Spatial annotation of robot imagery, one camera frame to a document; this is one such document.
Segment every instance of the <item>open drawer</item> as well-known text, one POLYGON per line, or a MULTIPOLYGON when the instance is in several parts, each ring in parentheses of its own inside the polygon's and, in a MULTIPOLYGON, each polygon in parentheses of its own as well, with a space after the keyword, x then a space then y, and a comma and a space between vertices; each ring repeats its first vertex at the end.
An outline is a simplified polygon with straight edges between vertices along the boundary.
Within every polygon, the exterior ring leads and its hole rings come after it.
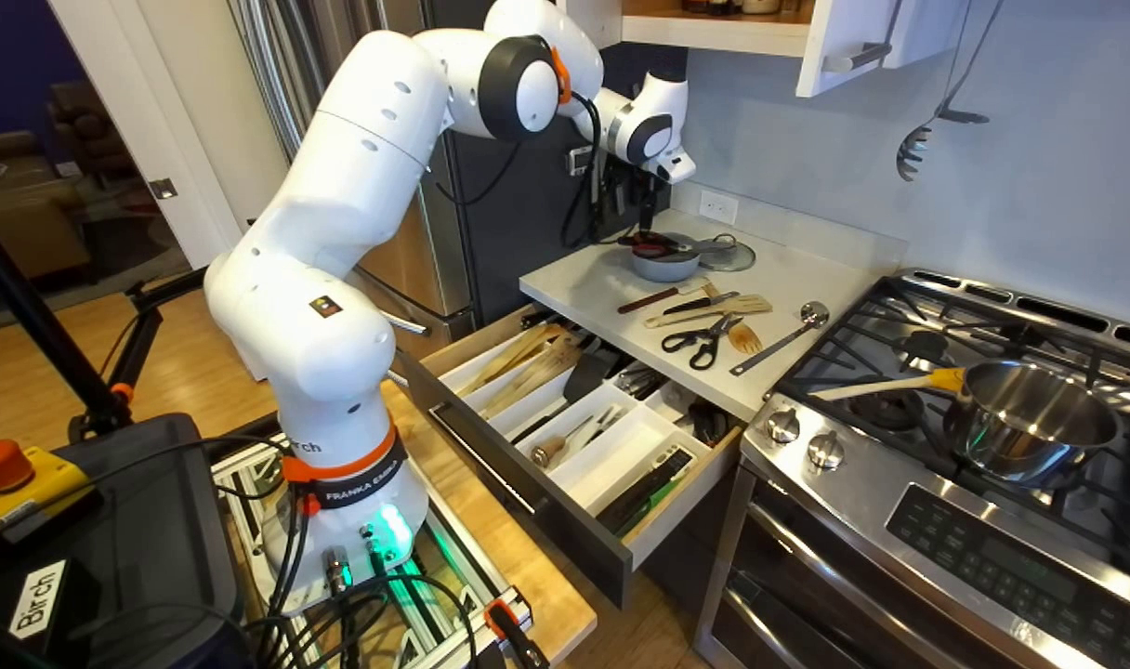
POLYGON ((399 371, 492 490, 626 605, 634 573, 730 469, 740 422, 630 358, 564 400, 594 346, 522 307, 399 371))

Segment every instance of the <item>ladle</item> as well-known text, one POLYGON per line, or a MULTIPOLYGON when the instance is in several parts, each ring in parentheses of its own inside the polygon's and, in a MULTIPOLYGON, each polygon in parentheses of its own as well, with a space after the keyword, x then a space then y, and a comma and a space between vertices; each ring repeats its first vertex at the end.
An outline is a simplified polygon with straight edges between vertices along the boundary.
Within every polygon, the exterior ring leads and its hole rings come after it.
POLYGON ((759 348, 754 358, 733 364, 730 371, 733 371, 733 376, 749 376, 754 364, 764 364, 766 358, 772 358, 777 348, 784 348, 784 346, 796 340, 798 333, 808 333, 808 330, 815 330, 815 327, 824 327, 824 322, 828 322, 828 307, 824 307, 822 299, 808 299, 808 304, 798 307, 798 322, 805 322, 805 327, 796 327, 790 338, 781 338, 781 340, 759 348))

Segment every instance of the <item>scissors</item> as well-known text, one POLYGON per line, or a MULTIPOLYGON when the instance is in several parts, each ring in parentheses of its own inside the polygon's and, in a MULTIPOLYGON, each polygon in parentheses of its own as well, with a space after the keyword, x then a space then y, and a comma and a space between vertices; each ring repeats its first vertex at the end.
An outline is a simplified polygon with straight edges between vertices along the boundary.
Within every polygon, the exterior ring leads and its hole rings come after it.
POLYGON ((663 348, 665 353, 676 353, 676 348, 683 348, 683 346, 699 346, 693 358, 688 358, 688 366, 697 366, 697 371, 707 371, 707 366, 715 366, 715 360, 719 360, 719 340, 723 340, 723 333, 730 333, 730 327, 736 327, 740 322, 740 317, 723 317, 715 327, 707 327, 707 330, 673 330, 673 333, 665 333, 665 340, 663 340, 663 348))

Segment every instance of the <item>refrigerator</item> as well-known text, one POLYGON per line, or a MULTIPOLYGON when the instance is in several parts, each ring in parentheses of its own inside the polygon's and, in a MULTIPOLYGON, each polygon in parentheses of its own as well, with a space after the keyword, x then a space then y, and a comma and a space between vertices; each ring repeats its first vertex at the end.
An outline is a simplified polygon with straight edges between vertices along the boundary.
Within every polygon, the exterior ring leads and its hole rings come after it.
MULTIPOLYGON (((231 0, 288 153, 298 153, 325 81, 360 34, 482 26, 487 6, 492 0, 231 0)), ((352 275, 399 317, 401 348, 427 353, 515 313, 526 299, 522 275, 583 240, 590 206, 583 173, 568 173, 568 148, 580 143, 587 142, 568 120, 518 143, 438 138, 407 223, 352 275)))

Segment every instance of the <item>white cabinet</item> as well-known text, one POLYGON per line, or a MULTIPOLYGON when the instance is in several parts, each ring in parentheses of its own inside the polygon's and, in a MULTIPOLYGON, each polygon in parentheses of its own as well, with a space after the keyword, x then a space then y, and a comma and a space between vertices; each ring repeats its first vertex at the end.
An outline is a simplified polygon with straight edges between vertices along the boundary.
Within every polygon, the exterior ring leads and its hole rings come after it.
POLYGON ((598 39, 676 44, 798 58, 796 97, 817 97, 878 66, 956 48, 968 0, 815 0, 798 14, 699 14, 681 0, 561 0, 598 39))

